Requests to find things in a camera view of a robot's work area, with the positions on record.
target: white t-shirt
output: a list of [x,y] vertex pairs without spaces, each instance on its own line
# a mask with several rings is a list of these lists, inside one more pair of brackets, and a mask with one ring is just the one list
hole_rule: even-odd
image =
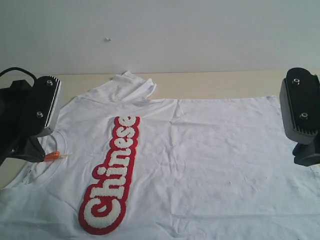
[[320,168],[294,164],[276,97],[149,100],[126,72],[74,98],[0,190],[1,240],[311,240]]

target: screw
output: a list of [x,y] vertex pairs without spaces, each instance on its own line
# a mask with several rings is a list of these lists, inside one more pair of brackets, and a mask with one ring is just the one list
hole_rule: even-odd
[[300,80],[298,78],[293,79],[292,83],[294,85],[299,85],[300,84]]
[[47,84],[48,86],[52,86],[54,83],[53,83],[51,80],[48,80],[48,81],[46,81],[46,84]]
[[307,120],[307,119],[308,119],[308,113],[303,112],[303,113],[300,114],[299,117],[300,117],[302,120]]
[[44,114],[42,112],[40,112],[40,111],[38,111],[36,113],[36,117],[39,118],[39,119],[43,118],[43,116],[44,116]]

